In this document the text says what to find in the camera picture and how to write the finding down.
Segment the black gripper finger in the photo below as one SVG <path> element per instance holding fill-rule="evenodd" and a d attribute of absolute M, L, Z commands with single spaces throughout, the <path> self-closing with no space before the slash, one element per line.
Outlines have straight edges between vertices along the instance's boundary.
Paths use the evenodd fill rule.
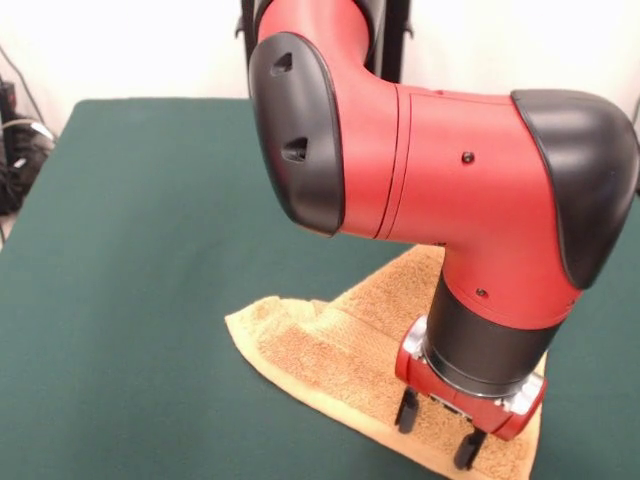
<path fill-rule="evenodd" d="M 470 470 L 486 438 L 487 433 L 479 428 L 466 435 L 454 455 L 454 466 L 461 471 Z"/>
<path fill-rule="evenodd" d="M 411 387 L 406 387 L 402 395 L 395 426 L 400 433 L 411 433 L 419 412 L 418 393 Z"/>

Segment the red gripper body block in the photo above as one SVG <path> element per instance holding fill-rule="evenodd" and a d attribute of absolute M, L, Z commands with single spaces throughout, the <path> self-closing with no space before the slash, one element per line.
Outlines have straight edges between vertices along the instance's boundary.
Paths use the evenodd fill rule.
<path fill-rule="evenodd" d="M 406 332 L 399 347 L 395 375 L 418 397 L 430 397 L 461 415 L 487 434 L 509 441 L 519 435 L 542 403 L 547 380 L 532 372 L 508 395 L 479 396 L 460 390 L 443 380 L 425 355 L 427 317 L 419 317 Z"/>

